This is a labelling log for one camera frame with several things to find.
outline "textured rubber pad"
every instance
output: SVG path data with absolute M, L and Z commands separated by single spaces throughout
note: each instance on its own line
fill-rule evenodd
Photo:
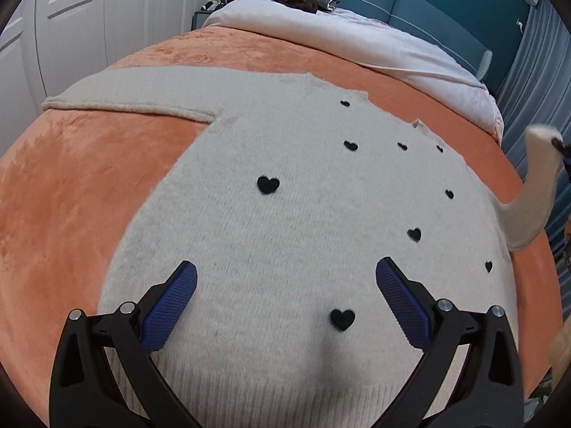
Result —
M 143 321 L 141 345 L 146 353 L 161 349 L 196 290 L 196 267 L 187 263 Z
M 407 287 L 408 280 L 387 258 L 377 264 L 377 286 L 411 346 L 428 350 L 432 343 L 430 319 Z

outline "heart appliqué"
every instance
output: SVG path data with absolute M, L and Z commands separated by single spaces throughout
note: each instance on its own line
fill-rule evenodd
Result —
M 349 141 L 344 141 L 343 144 L 347 149 L 350 149 L 351 151 L 357 151 L 358 146 L 356 143 L 350 143 Z
M 339 309 L 333 309 L 329 314 L 331 323 L 339 331 L 345 331 L 349 328 L 355 321 L 355 312 L 347 309 L 345 312 L 341 312 Z
M 258 188 L 264 194 L 273 193 L 275 190 L 278 189 L 280 186 L 280 181 L 277 178 L 272 178 L 272 180 L 268 179 L 262 175 L 262 177 L 258 178 Z
M 420 228 L 415 228 L 414 230 L 409 230 L 406 232 L 406 234 L 409 236 L 409 238 L 413 241 L 416 241 L 416 243 L 418 243 L 420 241 Z

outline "bolt head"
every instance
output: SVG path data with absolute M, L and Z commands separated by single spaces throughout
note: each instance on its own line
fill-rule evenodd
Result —
M 119 310 L 121 311 L 122 314 L 130 314 L 135 310 L 135 303 L 130 301 L 124 302 L 121 304 Z
M 70 320 L 77 320 L 79 317 L 81 317 L 81 310 L 79 309 L 74 309 L 70 312 Z
M 452 310 L 452 303 L 447 299 L 441 299 L 438 301 L 438 308 L 444 312 L 450 312 Z
M 496 317 L 503 317 L 505 315 L 505 311 L 500 306 L 493 306 L 492 314 L 494 314 Z

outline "orange blanket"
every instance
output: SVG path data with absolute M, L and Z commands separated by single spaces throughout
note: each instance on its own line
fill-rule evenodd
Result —
M 367 91 L 373 104 L 402 120 L 421 119 L 502 202 L 521 186 L 486 132 L 401 81 L 326 53 L 211 27 L 146 48 L 111 68 L 170 64 L 311 72 L 339 87 Z M 68 312 L 81 307 L 96 313 L 127 224 L 206 126 L 166 116 L 50 110 L 0 159 L 0 361 L 45 421 L 53 358 Z M 547 349 L 562 327 L 559 284 L 545 234 L 512 260 L 529 394 L 549 367 Z

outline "black plastic bracket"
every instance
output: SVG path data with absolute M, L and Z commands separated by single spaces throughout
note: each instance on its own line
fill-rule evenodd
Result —
M 398 268 L 396 271 L 404 276 Z M 461 311 L 450 301 L 434 300 L 420 283 L 405 284 L 411 293 L 423 299 L 423 307 L 429 307 L 436 319 L 432 345 L 372 428 L 521 428 L 524 417 L 521 369 L 504 310 L 493 306 L 485 314 Z M 470 347 L 447 406 L 424 418 L 456 349 L 464 344 Z
M 558 138 L 553 138 L 551 144 L 563 155 L 563 166 L 567 171 L 569 183 L 571 183 L 571 144 L 565 145 Z
M 182 268 L 155 285 L 138 305 L 88 317 L 70 313 L 64 326 L 50 386 L 51 428 L 200 428 L 141 347 L 141 320 Z M 114 347 L 149 418 L 127 407 L 107 360 Z

